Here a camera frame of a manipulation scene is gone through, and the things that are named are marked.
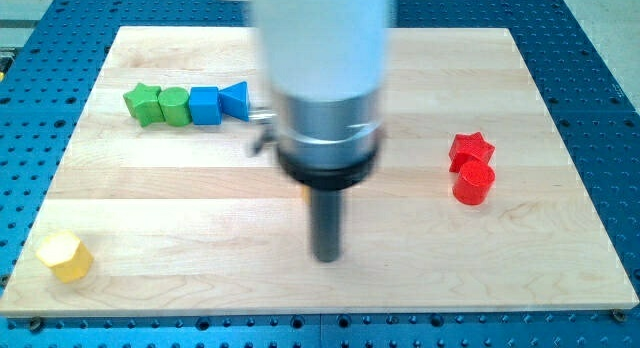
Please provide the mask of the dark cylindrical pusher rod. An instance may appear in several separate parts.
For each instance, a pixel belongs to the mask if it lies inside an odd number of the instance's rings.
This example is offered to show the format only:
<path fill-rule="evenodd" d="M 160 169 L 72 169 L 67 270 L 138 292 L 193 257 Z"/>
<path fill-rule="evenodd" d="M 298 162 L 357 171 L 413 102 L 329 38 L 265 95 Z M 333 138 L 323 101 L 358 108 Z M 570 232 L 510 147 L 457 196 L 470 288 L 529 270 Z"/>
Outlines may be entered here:
<path fill-rule="evenodd" d="M 340 190 L 310 191 L 311 245 L 315 258 L 334 262 L 341 255 L 343 194 Z"/>

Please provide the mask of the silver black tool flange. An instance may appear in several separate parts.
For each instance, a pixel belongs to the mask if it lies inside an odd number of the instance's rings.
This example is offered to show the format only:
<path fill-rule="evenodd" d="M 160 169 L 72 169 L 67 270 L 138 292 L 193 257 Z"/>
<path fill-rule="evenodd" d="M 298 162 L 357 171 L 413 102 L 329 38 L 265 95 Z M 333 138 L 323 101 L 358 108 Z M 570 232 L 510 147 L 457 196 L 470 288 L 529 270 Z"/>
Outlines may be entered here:
<path fill-rule="evenodd" d="M 316 190 L 340 191 L 365 180 L 382 140 L 380 89 L 345 99 L 318 100 L 271 91 L 266 108 L 249 111 L 264 127 L 251 153 L 273 144 L 291 179 Z"/>

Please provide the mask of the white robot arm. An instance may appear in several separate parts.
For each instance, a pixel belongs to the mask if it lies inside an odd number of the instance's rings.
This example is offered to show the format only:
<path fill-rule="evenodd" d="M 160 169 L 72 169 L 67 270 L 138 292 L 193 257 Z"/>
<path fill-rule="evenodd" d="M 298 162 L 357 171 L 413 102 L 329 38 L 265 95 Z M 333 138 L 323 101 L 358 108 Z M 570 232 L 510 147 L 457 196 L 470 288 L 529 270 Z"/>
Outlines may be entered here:
<path fill-rule="evenodd" d="M 379 90 L 392 0 L 229 0 L 250 5 L 271 116 L 252 152 L 273 145 L 309 190 L 315 258 L 341 255 L 342 192 L 365 180 L 382 139 Z"/>

